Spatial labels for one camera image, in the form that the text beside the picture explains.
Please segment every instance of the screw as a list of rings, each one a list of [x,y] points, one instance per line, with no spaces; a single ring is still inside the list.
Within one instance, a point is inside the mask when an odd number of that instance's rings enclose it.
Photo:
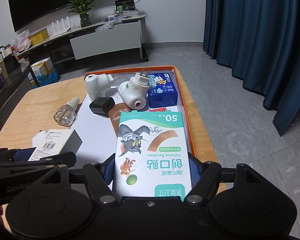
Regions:
[[[115,201],[115,197],[111,196],[111,195],[104,195],[104,196],[100,197],[99,200],[103,204],[110,204]]]
[[[199,195],[190,195],[187,197],[187,201],[191,204],[199,204],[202,201],[202,197]]]
[[[154,201],[149,201],[148,203],[147,203],[147,206],[148,207],[153,207],[155,205],[155,202]]]

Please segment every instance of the brown leather item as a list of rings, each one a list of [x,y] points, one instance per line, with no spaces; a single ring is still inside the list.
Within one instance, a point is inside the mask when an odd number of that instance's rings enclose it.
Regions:
[[[122,112],[131,112],[131,109],[125,103],[120,103],[120,104],[115,105],[109,111],[109,118],[111,120],[114,132],[117,136],[118,136],[118,130],[119,130],[120,115]]]
[[[156,152],[159,145],[165,141],[166,139],[169,139],[171,137],[179,137],[175,130],[165,131],[161,134],[159,134],[154,140],[150,143],[148,147],[148,151],[150,152]]]

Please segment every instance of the tv stand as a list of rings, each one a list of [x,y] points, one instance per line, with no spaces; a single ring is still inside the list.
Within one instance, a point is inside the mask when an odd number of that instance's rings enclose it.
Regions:
[[[50,57],[53,64],[71,59],[81,59],[107,52],[139,48],[143,60],[142,44],[146,42],[146,16],[121,19],[123,24],[113,29],[95,32],[104,22],[87,27],[74,27],[68,32],[48,38],[18,54],[18,59],[28,57],[31,64]]]

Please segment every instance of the liquid refill bottle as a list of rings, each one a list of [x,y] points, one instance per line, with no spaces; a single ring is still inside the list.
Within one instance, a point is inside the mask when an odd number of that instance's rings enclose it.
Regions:
[[[77,105],[79,104],[79,98],[73,98],[71,101],[61,106],[58,111],[54,114],[54,120],[63,126],[71,126],[74,118],[76,117],[75,111],[77,110]]]

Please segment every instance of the white router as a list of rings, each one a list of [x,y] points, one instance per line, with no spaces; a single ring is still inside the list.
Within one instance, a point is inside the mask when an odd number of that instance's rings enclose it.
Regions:
[[[67,24],[67,27],[66,27],[64,18],[61,19],[61,22],[62,22],[61,26],[63,27],[62,30],[61,30],[61,28],[60,28],[59,20],[57,20],[57,27],[59,28],[58,31],[56,30],[56,27],[55,27],[55,25],[54,25],[54,22],[52,23],[52,27],[53,27],[53,29],[54,29],[54,33],[50,36],[50,38],[52,38],[52,37],[54,37],[54,36],[57,36],[57,35],[59,35],[59,34],[62,34],[62,33],[66,33],[67,31],[70,30],[70,28],[71,28],[71,27],[70,27],[70,20],[69,20],[69,17],[68,17],[68,16],[67,16],[67,20],[68,20],[68,24]]]

